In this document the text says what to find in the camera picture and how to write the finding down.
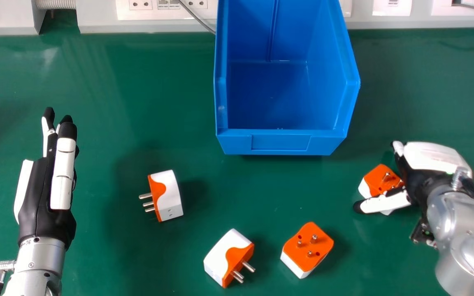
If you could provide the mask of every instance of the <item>silver metal forearm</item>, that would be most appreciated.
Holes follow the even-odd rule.
[[[474,199],[440,187],[427,199],[427,220],[440,259],[436,277],[452,296],[474,296]]]
[[[58,296],[62,290],[65,244],[55,238],[28,238],[17,255],[3,296]]]

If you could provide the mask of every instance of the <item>flexible conduit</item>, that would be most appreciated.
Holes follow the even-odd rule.
[[[36,0],[39,9],[76,9],[76,0]]]

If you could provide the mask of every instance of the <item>blue plastic bin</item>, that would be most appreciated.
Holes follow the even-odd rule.
[[[338,0],[220,0],[216,135],[225,154],[330,155],[360,77]]]

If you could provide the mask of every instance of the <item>cable connector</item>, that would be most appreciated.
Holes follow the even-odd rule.
[[[308,222],[283,247],[281,261],[299,278],[314,271],[334,246],[332,240],[314,222]]]
[[[252,258],[254,244],[239,231],[232,229],[213,246],[204,259],[204,270],[222,288],[228,287],[233,279],[244,283],[240,273],[244,267],[250,272],[256,269],[248,264]]]
[[[184,215],[179,185],[173,170],[151,174],[147,179],[151,192],[139,196],[141,200],[153,199],[142,204],[146,213],[154,211],[159,222]]]

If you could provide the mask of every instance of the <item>robotic hand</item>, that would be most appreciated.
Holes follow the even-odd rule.
[[[65,252],[76,234],[71,212],[76,185],[77,127],[65,116],[54,129],[54,110],[42,120],[43,157],[23,161],[14,215],[19,224],[15,261],[0,261],[0,294],[5,274],[13,271],[4,296],[58,296]]]
[[[424,142],[392,143],[404,187],[354,204],[358,213],[389,214],[412,204],[422,216],[411,234],[440,252],[436,277],[452,296],[474,295],[474,182],[452,148]]]

